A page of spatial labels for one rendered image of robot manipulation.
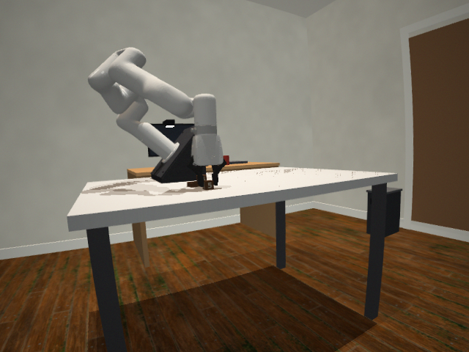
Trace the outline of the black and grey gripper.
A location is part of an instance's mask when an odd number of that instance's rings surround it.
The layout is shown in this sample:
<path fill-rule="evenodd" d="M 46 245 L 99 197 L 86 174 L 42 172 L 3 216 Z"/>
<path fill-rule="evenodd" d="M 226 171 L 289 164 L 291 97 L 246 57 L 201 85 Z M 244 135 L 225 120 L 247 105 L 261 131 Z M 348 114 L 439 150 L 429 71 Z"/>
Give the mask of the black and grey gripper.
<path fill-rule="evenodd" d="M 220 165 L 219 165 L 220 164 Z M 197 166 L 194 167 L 193 165 Z M 218 185 L 218 174 L 226 161 L 223 157 L 223 150 L 220 136 L 216 133 L 203 133 L 193 136 L 191 159 L 187 167 L 197 174 L 198 185 L 204 187 L 204 175 L 202 175 L 203 166 L 212 165 L 212 180 L 214 186 Z M 218 166 L 219 165 L 219 166 Z"/>

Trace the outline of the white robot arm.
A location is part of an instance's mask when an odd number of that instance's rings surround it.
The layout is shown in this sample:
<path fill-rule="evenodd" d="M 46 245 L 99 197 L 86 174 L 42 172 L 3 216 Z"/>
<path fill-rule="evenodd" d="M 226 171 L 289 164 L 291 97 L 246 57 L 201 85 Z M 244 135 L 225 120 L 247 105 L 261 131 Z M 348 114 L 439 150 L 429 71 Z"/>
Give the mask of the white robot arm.
<path fill-rule="evenodd" d="M 113 53 L 90 74 L 88 82 L 91 88 L 101 94 L 109 108 L 118 114 L 117 125 L 135 136 L 166 163 L 180 144 L 174 144 L 149 123 L 140 122 L 149 109 L 145 99 L 181 119 L 194 117 L 191 132 L 196 135 L 217 133 L 215 96 L 200 94 L 189 98 L 140 69 L 145 63 L 146 57 L 139 49 L 124 48 Z"/>

